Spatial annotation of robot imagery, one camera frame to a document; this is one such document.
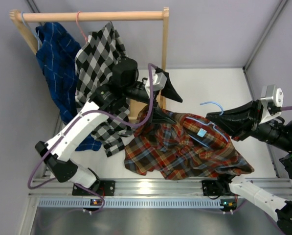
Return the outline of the red orange plaid shirt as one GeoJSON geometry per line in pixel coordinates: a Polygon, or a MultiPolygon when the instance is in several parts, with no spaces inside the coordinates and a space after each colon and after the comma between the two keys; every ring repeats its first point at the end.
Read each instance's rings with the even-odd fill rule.
{"type": "Polygon", "coordinates": [[[125,146],[127,170],[142,176],[156,170],[167,180],[254,172],[219,126],[190,113],[164,113],[176,124],[147,122],[138,127],[125,146]]]}

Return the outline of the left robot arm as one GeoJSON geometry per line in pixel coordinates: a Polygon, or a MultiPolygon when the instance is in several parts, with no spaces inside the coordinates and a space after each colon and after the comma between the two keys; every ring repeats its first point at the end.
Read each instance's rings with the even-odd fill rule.
{"type": "Polygon", "coordinates": [[[120,59],[112,68],[109,82],[93,92],[80,113],[58,135],[35,145],[42,161],[55,179],[60,183],[72,182],[77,189],[85,191],[88,195],[96,195],[99,192],[101,180],[97,174],[74,163],[70,157],[76,147],[109,118],[131,128],[148,122],[175,123],[159,107],[156,97],[160,94],[179,103],[182,103],[183,99],[173,87],[167,72],[149,63],[148,73],[149,77],[139,82],[137,62],[130,58],[120,59]],[[115,115],[128,98],[148,105],[147,116],[142,122],[133,124],[115,115]]]}

